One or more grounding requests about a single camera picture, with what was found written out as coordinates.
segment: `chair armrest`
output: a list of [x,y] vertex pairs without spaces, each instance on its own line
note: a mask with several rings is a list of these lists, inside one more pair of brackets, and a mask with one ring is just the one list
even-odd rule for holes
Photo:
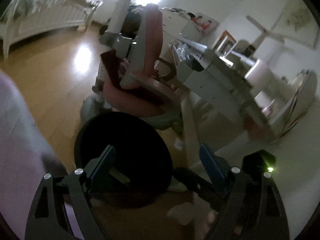
[[151,90],[152,92],[164,97],[167,101],[172,101],[176,106],[180,106],[180,98],[175,94],[173,89],[165,86],[157,80],[144,75],[138,71],[133,71],[130,73],[132,78],[140,83],[141,86]]

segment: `white bed frame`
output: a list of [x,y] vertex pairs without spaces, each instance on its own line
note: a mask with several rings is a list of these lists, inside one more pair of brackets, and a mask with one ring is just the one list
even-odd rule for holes
[[85,0],[56,0],[45,8],[28,16],[14,20],[14,13],[19,5],[17,0],[8,12],[7,23],[0,23],[0,39],[3,39],[4,58],[8,58],[9,47],[18,41],[47,31],[85,25],[90,26],[93,15],[102,3],[90,7]]

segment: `purple fabric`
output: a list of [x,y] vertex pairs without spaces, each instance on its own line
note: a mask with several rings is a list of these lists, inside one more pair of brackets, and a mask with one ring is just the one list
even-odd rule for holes
[[21,93],[0,72],[0,213],[21,240],[33,197],[47,171],[67,174],[37,129]]

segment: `bed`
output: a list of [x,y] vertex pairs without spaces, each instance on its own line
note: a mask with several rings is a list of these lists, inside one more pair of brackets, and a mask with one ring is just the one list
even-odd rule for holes
[[12,0],[0,18],[4,58],[12,44],[47,31],[85,25],[102,0]]

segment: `silver rivet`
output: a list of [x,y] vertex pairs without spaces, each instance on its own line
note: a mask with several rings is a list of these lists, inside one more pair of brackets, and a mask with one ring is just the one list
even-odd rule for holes
[[83,173],[83,169],[81,169],[81,168],[75,170],[76,175],[80,175],[82,173]]
[[50,173],[47,173],[43,176],[44,179],[50,179],[51,178],[51,174]]
[[263,173],[263,176],[265,176],[266,178],[270,179],[271,178],[271,173],[270,172],[265,172],[265,173]]
[[241,170],[240,170],[238,167],[232,167],[232,168],[231,168],[231,171],[232,171],[233,173],[238,174],[238,173],[240,173]]

